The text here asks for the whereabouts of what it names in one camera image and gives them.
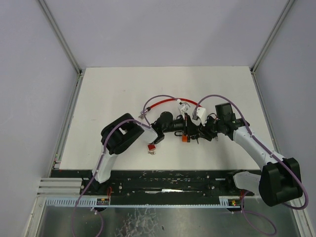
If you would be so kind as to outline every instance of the robotic arm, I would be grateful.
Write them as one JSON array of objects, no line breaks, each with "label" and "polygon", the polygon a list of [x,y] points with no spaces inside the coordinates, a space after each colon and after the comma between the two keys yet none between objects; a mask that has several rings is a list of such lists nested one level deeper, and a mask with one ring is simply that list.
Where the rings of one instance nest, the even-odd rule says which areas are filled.
[{"label": "robotic arm", "polygon": [[[260,194],[268,206],[274,206],[303,195],[302,189],[287,170],[251,137],[254,134],[252,129],[250,128],[252,131],[252,135],[250,135],[244,121],[240,118],[236,119],[230,103],[215,106],[217,118],[206,116],[205,109],[198,108],[197,117],[194,117],[194,119],[200,119],[201,123],[199,125],[192,122],[190,116],[186,113],[187,109],[184,109],[186,105],[183,104],[180,102],[180,105],[182,105],[181,115],[176,119],[173,119],[172,113],[163,112],[151,125],[150,129],[143,128],[134,122],[125,123],[117,129],[107,143],[107,152],[101,154],[104,157],[96,175],[96,180],[99,183],[107,181],[110,178],[116,157],[138,138],[143,139],[148,144],[158,144],[164,139],[164,133],[174,132],[176,136],[182,137],[183,142],[190,142],[191,140],[197,140],[198,142],[199,138],[211,141],[217,138],[218,133],[223,133],[243,147],[262,171],[261,175],[251,174],[245,170],[229,173],[227,182],[232,188],[245,189]],[[101,132],[102,144],[116,125],[132,118],[130,114],[125,114],[106,126]],[[286,159],[281,154],[273,150],[272,152],[301,180],[300,167],[294,158]]]}]

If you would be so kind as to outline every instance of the red cable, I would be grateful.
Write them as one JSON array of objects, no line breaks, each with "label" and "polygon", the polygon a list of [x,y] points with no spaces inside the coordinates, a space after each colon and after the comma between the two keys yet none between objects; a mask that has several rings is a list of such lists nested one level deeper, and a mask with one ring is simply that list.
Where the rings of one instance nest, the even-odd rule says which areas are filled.
[{"label": "red cable", "polygon": [[[191,104],[194,104],[194,105],[198,105],[197,102],[194,102],[192,100],[188,100],[188,99],[184,99],[184,98],[179,98],[181,101],[185,101],[185,102],[189,102]],[[152,109],[153,107],[157,106],[157,105],[160,105],[162,103],[165,103],[165,102],[168,102],[168,101],[174,101],[174,99],[166,99],[166,100],[161,100],[153,105],[150,106],[150,108]]]}]

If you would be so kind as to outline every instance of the white plastic part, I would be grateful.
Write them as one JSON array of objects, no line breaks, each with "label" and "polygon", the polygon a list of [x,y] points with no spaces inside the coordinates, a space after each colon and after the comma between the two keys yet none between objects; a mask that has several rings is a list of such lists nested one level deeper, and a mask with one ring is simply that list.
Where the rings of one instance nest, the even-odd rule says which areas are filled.
[{"label": "white plastic part", "polygon": [[205,126],[207,120],[206,108],[198,107],[197,109],[197,117],[201,120],[203,126]]},{"label": "white plastic part", "polygon": [[142,128],[144,129],[145,132],[143,132],[143,134],[139,138],[148,144],[154,142],[156,138],[158,137],[156,131],[152,127],[151,128],[142,127]]},{"label": "white plastic part", "polygon": [[184,113],[186,113],[190,108],[190,105],[187,102],[182,102],[181,104],[178,105],[178,109],[180,111],[180,114],[184,118]]},{"label": "white plastic part", "polygon": [[252,174],[248,171],[243,171],[234,175],[234,182],[237,188],[245,189],[253,192],[255,195],[259,194],[259,182],[261,175]]},{"label": "white plastic part", "polygon": [[[253,131],[252,134],[255,135],[260,142],[262,142],[262,140]],[[254,159],[261,170],[263,166],[268,164],[268,162],[277,163],[274,158],[270,157],[270,154],[268,154],[261,146],[259,146],[258,143],[256,143],[255,140],[251,138],[245,126],[240,127],[234,131],[233,140],[242,148],[244,148],[245,151],[247,151],[247,153]],[[272,151],[274,155],[276,155],[276,157],[278,157],[280,160],[283,160],[284,156],[275,152],[273,149],[270,149],[270,151]]]},{"label": "white plastic part", "polygon": [[98,170],[96,170],[97,165],[99,163],[99,160],[101,158],[101,155],[103,154],[103,151],[101,152],[98,162],[96,164],[96,166],[94,167],[94,169],[92,170],[92,174],[94,174],[95,172],[97,172],[97,175],[95,176],[95,180],[98,181],[100,184],[107,181],[110,176],[111,176],[111,170],[113,168],[113,165],[118,157],[118,155],[116,154],[109,154],[109,151],[106,150],[105,155],[103,156],[102,159],[102,163],[99,167]]}]

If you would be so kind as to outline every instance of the table surface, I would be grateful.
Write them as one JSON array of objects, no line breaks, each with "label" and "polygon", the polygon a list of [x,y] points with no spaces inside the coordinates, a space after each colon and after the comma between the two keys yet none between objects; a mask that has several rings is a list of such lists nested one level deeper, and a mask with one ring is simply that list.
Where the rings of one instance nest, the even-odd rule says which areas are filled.
[{"label": "table surface", "polygon": [[[268,127],[248,67],[126,67],[87,68],[79,92],[60,169],[93,169],[101,152],[101,130],[121,115],[137,119],[144,103],[159,94],[198,102],[209,94],[232,100],[242,111],[252,129],[272,146]],[[154,99],[149,105],[165,98]],[[202,105],[208,113],[221,98],[208,98]],[[163,111],[179,115],[177,104],[168,102],[148,114],[154,122]],[[157,145],[156,154],[148,154],[147,144],[138,139],[119,155],[117,170],[218,170],[258,169],[254,160],[227,136],[219,141],[199,139],[181,142],[173,133]]]}]

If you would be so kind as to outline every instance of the gray wall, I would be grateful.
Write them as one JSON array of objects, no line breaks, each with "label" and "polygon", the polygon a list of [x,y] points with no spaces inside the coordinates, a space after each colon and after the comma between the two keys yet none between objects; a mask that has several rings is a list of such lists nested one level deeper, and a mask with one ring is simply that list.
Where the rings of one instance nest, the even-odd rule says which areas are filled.
[{"label": "gray wall", "polygon": [[82,68],[251,66],[287,0],[46,0]]},{"label": "gray wall", "polygon": [[76,73],[35,0],[0,3],[0,236],[20,236]]},{"label": "gray wall", "polygon": [[257,71],[281,151],[301,166],[316,228],[316,1],[297,1]]}]

